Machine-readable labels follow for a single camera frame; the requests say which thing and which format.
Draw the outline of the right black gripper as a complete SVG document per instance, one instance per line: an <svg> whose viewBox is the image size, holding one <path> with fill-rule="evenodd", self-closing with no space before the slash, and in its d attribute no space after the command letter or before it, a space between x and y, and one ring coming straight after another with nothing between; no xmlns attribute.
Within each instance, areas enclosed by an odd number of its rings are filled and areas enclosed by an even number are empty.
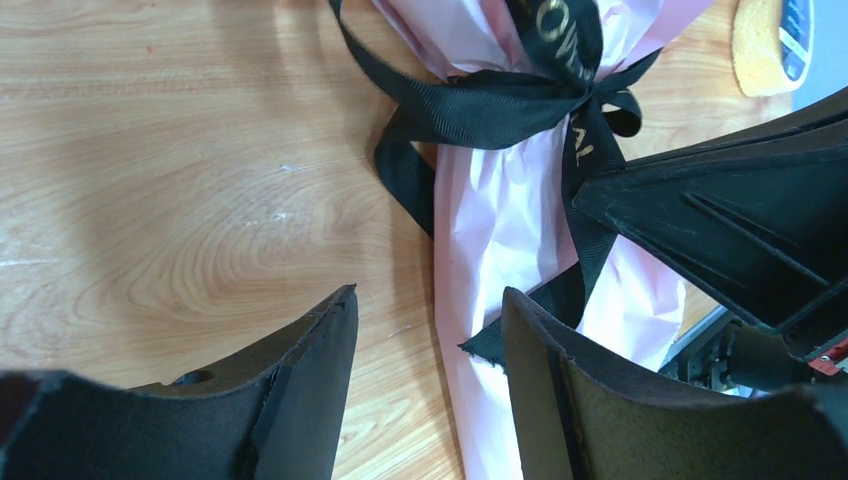
<svg viewBox="0 0 848 480"><path fill-rule="evenodd" d="M594 177L575 208L639 245L792 356L847 336L847 94ZM847 383L789 355L724 307L671 346L659 373L755 398Z"/></svg>

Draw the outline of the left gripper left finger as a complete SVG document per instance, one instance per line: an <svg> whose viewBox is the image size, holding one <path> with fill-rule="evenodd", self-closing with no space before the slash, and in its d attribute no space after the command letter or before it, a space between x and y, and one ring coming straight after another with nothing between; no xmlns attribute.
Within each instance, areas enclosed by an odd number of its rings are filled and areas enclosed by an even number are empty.
<svg viewBox="0 0 848 480"><path fill-rule="evenodd" d="M293 323L170 384L1 374L5 479L328 479L357 341L345 285Z"/></svg>

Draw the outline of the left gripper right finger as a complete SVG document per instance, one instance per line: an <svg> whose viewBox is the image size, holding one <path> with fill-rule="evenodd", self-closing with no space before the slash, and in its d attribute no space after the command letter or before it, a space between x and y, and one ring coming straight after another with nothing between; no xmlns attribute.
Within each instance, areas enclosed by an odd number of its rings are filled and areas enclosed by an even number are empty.
<svg viewBox="0 0 848 480"><path fill-rule="evenodd" d="M527 479L843 479L847 390L760 399L645 369L503 294L505 371Z"/></svg>

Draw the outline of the pink wrapping paper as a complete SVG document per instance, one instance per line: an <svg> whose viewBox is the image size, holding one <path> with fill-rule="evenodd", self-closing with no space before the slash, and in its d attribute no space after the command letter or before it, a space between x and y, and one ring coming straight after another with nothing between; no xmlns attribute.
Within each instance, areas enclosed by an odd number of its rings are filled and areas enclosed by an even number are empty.
<svg viewBox="0 0 848 480"><path fill-rule="evenodd" d="M531 71L502 1L381 1L378 9L440 78ZM442 146L422 193L435 213L434 319L469 479L522 475L506 375L467 341L493 328L506 287L538 293L576 263L560 197L566 133L560 123L503 150ZM657 371L684 300L680 275L618 238L590 300L578 302L578 331Z"/></svg>

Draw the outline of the black ribbon gold lettering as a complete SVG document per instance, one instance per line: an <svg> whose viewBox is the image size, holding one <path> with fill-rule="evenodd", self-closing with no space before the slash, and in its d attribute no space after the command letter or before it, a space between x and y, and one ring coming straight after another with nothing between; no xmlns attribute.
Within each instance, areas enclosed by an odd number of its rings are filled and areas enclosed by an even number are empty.
<svg viewBox="0 0 848 480"><path fill-rule="evenodd" d="M590 177L623 168L617 140L642 125L631 86L655 56L597 80L603 41L595 3L512 1L508 8L540 75L481 70L429 84L394 70L353 35L344 40L362 71L398 105L375 147L375 167L384 187L426 232L434 227L435 172L417 143L503 149L569 121L561 187L578 261L531 298L576 327L616 234L580 213L573 200Z"/></svg>

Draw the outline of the yellow tape roll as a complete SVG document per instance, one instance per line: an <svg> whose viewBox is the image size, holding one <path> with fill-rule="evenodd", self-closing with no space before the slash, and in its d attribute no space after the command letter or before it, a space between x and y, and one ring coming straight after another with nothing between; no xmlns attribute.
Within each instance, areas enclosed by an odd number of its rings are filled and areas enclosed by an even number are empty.
<svg viewBox="0 0 848 480"><path fill-rule="evenodd" d="M807 78L814 48L813 0L741 0L732 29L732 62L751 98L793 92Z"/></svg>

